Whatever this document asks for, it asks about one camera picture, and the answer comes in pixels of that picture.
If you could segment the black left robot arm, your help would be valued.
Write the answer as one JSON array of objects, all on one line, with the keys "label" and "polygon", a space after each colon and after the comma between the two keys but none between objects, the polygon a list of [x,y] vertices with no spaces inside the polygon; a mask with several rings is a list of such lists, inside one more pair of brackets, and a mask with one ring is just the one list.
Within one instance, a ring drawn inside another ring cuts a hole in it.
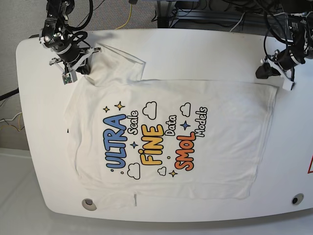
[{"label": "black left robot arm", "polygon": [[[283,31],[283,38],[280,38],[269,24],[268,14],[278,23]],[[263,41],[265,58],[262,65],[256,70],[258,79],[268,79],[271,76],[281,76],[286,81],[294,84],[295,67],[305,64],[305,59],[313,58],[313,30],[309,27],[306,16],[299,14],[287,14],[285,26],[268,11],[264,12],[264,20],[267,32]],[[273,55],[269,55],[266,49],[266,40],[271,34],[276,40],[285,45],[283,51],[276,50]]]}]

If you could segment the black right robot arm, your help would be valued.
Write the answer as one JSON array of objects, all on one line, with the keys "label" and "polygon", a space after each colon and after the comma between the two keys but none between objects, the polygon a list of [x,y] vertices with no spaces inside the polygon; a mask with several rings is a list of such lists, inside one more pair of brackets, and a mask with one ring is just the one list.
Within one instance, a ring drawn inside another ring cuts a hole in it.
[{"label": "black right robot arm", "polygon": [[56,65],[64,75],[78,72],[90,73],[88,58],[99,48],[92,48],[86,41],[88,33],[84,28],[89,24],[93,14],[93,1],[89,1],[89,14],[86,21],[77,27],[68,24],[68,15],[74,10],[73,0],[48,0],[46,19],[42,29],[40,43],[53,51],[57,57],[49,65]]}]

